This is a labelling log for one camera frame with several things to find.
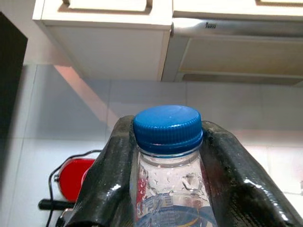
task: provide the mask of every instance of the plastic water bottle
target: plastic water bottle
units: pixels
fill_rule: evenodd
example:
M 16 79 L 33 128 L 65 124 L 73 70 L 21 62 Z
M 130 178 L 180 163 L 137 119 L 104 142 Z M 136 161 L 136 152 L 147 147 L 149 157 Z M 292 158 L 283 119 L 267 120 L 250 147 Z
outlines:
M 200 113 L 187 106 L 157 106 L 138 113 L 136 227 L 216 227 L 199 154 Z

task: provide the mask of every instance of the bottle label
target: bottle label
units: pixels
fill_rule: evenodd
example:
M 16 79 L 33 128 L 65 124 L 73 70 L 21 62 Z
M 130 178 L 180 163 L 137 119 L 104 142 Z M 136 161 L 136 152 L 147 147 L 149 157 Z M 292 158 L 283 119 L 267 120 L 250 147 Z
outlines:
M 137 204 L 136 227 L 216 227 L 210 206 L 200 209 L 173 205 L 169 193 L 158 194 Z

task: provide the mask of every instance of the blue bottle cap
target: blue bottle cap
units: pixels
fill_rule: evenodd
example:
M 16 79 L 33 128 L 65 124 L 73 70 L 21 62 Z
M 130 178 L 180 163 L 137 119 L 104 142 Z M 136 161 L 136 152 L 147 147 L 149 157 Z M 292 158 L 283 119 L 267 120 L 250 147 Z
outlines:
M 149 153 L 183 153 L 202 141 L 201 115 L 188 106 L 152 107 L 135 116 L 134 134 L 139 147 Z

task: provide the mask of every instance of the range hood logo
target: range hood logo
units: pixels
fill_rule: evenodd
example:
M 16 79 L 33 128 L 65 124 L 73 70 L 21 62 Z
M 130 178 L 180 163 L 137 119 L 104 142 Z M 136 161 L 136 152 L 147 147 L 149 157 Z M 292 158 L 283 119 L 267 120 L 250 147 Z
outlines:
M 205 28 L 216 28 L 217 24 L 212 24 L 212 23 L 206 23 Z

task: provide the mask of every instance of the black handle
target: black handle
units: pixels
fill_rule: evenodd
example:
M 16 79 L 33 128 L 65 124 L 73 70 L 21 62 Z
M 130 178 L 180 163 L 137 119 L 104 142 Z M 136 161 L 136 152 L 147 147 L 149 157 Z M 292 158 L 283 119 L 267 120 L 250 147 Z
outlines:
M 237 138 L 203 121 L 200 155 L 219 227 L 303 227 L 303 219 Z
M 66 208 L 73 208 L 75 203 L 54 200 L 52 204 L 52 202 L 49 199 L 42 199 L 39 202 L 38 207 L 40 210 L 51 210 L 52 205 L 54 210 L 65 210 Z

